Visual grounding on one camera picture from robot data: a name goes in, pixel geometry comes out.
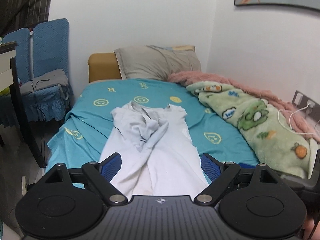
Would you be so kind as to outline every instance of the dark window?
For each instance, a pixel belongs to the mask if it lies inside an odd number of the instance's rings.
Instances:
[[[0,35],[48,21],[50,0],[0,0]]]

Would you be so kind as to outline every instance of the white wall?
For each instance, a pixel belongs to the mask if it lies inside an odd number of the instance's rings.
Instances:
[[[76,98],[92,53],[132,45],[196,46],[206,70],[215,0],[51,0],[49,20],[70,23],[69,74]]]
[[[320,12],[216,0],[207,71],[283,100],[300,90],[320,103]]]

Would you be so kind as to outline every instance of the bed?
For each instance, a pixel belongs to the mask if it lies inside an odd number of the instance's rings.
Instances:
[[[65,124],[48,142],[52,155],[47,171],[56,163],[78,168],[84,163],[99,161],[113,128],[111,110],[131,100],[147,107],[164,108],[172,104],[184,108],[189,133],[199,155],[209,153],[221,162],[253,166],[259,162],[238,129],[203,106],[185,87],[151,79],[121,80],[114,53],[93,54],[88,65],[89,85],[66,115]]]

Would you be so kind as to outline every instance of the cartoon blanket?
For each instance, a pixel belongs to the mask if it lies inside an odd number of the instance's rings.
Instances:
[[[316,141],[306,141],[282,127],[278,110],[267,100],[246,94],[232,85],[211,81],[194,83],[187,86],[187,90],[237,127],[261,163],[301,178],[311,175],[318,149]],[[289,128],[281,113],[279,120]]]

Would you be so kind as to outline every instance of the power outlet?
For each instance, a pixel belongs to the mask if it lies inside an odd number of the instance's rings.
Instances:
[[[313,106],[312,111],[309,113],[309,117],[313,119],[315,122],[318,122],[320,120],[320,105],[313,99],[309,98],[305,94],[296,90],[294,97],[292,99],[292,104],[294,106],[296,106],[298,109],[301,109],[306,107],[310,102],[311,104],[312,102],[314,102],[315,105]]]

